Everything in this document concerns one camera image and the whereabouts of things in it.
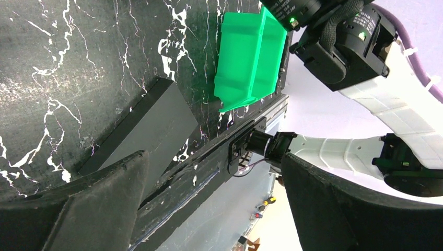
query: yellow and black tool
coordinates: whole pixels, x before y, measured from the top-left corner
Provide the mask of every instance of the yellow and black tool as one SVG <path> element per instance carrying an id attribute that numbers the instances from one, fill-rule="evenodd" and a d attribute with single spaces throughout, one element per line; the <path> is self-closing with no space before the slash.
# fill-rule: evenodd
<path id="1" fill-rule="evenodd" d="M 275 197 L 269 197 L 269 198 L 267 198 L 264 202 L 263 202 L 263 204 L 260 204 L 260 205 L 258 205 L 258 206 L 256 206 L 255 208 L 259 208 L 259 207 L 261 207 L 261 206 L 267 206 L 267 205 L 269 205 L 269 204 L 273 204 L 273 203 L 275 203 L 275 201 L 276 201 L 277 199 L 275 198 Z"/>

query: white cable tie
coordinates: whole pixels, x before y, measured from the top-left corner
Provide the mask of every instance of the white cable tie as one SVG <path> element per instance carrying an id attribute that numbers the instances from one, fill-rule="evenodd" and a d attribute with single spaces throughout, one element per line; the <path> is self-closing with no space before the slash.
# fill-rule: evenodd
<path id="1" fill-rule="evenodd" d="M 406 49 L 406 50 L 403 51 L 403 55 L 404 56 L 410 56 L 410 55 L 416 53 L 417 51 L 418 51 L 417 47 L 409 48 L 409 49 Z"/>
<path id="2" fill-rule="evenodd" d="M 426 90 L 430 90 L 433 85 L 440 83 L 440 81 L 441 81 L 441 77 L 440 76 L 432 76 L 432 77 L 430 77 L 430 81 L 426 85 L 425 89 Z"/>

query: green tray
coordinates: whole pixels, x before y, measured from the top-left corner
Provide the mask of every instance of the green tray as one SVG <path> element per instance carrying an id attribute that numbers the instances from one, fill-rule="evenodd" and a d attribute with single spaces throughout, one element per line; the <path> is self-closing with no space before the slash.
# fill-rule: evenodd
<path id="1" fill-rule="evenodd" d="M 225 13 L 214 96 L 220 112 L 247 106 L 275 91 L 286 30 L 262 8 L 260 14 Z"/>

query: marble tabletop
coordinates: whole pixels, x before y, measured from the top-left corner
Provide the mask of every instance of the marble tabletop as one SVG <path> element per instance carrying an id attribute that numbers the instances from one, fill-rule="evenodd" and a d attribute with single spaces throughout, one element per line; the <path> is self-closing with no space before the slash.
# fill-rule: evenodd
<path id="1" fill-rule="evenodd" d="M 159 77 L 177 82 L 199 123 L 170 166 L 268 104 L 272 96 L 220 113 L 213 96 L 223 13 L 260 8 L 258 0 L 0 1 L 0 200 L 79 178 Z"/>

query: beige surface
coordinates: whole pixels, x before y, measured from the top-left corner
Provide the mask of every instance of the beige surface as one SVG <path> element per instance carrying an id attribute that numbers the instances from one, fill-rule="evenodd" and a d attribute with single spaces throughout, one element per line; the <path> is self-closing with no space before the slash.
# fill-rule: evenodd
<path id="1" fill-rule="evenodd" d="M 257 222 L 248 239 L 255 241 L 260 238 L 259 251 L 302 250 L 286 190 L 277 182 L 273 196 L 277 200 L 268 206 L 263 218 Z"/>

